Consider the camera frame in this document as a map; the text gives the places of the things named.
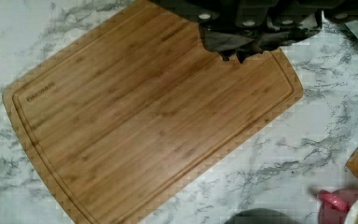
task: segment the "gray marble veining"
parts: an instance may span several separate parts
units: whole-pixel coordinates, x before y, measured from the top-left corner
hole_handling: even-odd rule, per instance
[[[131,2],[0,0],[0,224],[72,223],[23,152],[3,89]],[[220,224],[258,207],[317,223],[316,190],[358,187],[344,166],[358,147],[358,42],[325,22],[283,50],[304,86],[301,101],[142,223]]]

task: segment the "bamboo cutting board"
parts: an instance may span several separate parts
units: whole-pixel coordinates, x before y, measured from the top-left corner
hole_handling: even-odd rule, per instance
[[[280,50],[224,63],[197,24],[127,7],[10,85],[36,171],[76,223],[136,223],[302,96]]]

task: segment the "engraved logo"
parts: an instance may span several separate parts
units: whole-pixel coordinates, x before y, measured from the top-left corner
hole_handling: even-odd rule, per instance
[[[36,93],[27,96],[27,101],[31,102],[34,99],[36,99],[37,97],[41,96],[43,93],[47,92],[49,89],[51,89],[51,87],[55,86],[54,82],[50,82],[47,86],[45,86],[43,89],[37,91]]]

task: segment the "white marble surface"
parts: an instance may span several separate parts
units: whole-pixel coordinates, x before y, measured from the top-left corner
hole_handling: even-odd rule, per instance
[[[40,180],[2,105],[3,89],[128,0],[0,0],[0,224],[71,223]],[[358,42],[330,23],[284,48],[303,99],[142,223],[220,224],[250,208],[317,223],[318,189],[358,187],[344,164],[358,147]]]

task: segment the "marble countertop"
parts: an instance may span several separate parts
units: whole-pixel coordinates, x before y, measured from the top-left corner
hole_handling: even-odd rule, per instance
[[[118,13],[130,0],[0,0],[0,224],[72,223],[14,134],[3,89]],[[358,147],[358,42],[324,22],[283,48],[304,97],[142,223],[225,223],[251,208],[317,223],[319,189],[358,188],[345,162]]]

